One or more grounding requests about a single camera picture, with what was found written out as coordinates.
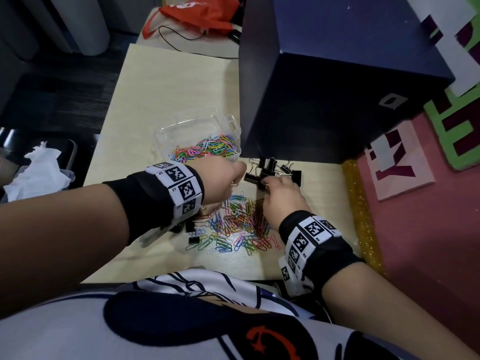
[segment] orange plastic bag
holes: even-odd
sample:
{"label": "orange plastic bag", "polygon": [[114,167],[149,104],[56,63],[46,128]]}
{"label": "orange plastic bag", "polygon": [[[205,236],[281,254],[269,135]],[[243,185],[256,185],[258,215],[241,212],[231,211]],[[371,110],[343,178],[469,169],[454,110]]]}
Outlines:
{"label": "orange plastic bag", "polygon": [[159,7],[158,11],[147,20],[141,34],[144,39],[148,39],[157,31],[150,30],[150,27],[159,11],[165,16],[196,26],[201,30],[214,29],[226,34],[233,30],[230,20],[239,6],[238,0],[190,0],[181,5]]}

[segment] white tissue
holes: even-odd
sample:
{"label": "white tissue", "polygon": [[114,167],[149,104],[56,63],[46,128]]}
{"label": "white tissue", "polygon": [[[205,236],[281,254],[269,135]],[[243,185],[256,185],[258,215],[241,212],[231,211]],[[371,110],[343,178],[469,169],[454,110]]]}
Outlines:
{"label": "white tissue", "polygon": [[25,158],[32,163],[3,187],[8,202],[55,193],[68,187],[70,178],[60,171],[57,162],[61,153],[60,150],[47,148],[47,143],[43,141],[26,154]]}

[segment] clear plastic box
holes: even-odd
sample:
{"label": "clear plastic box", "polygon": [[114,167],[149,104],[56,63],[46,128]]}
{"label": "clear plastic box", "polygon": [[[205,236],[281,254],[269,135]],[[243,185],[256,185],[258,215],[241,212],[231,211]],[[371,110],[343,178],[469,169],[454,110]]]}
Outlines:
{"label": "clear plastic box", "polygon": [[216,106],[194,108],[174,115],[175,123],[156,129],[153,132],[153,145],[159,159],[169,160],[169,153],[180,148],[196,145],[209,136],[228,135],[237,148],[237,154],[228,157],[236,161],[242,150],[240,148],[240,133],[233,115],[222,114]]}

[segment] navy blue box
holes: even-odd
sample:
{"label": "navy blue box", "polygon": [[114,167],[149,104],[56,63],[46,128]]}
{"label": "navy blue box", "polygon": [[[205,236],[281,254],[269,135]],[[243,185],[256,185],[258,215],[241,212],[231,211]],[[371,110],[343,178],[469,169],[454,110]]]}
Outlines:
{"label": "navy blue box", "polygon": [[243,157],[341,163],[454,80],[406,0],[247,0]]}

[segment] hand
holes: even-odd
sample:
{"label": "hand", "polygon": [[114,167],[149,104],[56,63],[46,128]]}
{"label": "hand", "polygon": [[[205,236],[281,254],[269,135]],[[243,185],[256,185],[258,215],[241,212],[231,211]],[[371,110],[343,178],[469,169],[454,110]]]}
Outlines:
{"label": "hand", "polygon": [[261,181],[268,185],[269,194],[263,201],[263,215],[273,230],[279,230],[282,221],[292,212],[305,210],[312,212],[300,188],[290,177],[268,176]]}
{"label": "hand", "polygon": [[230,198],[232,183],[239,183],[247,171],[247,164],[231,162],[221,156],[204,156],[187,163],[195,169],[205,190],[203,205],[216,204]]}

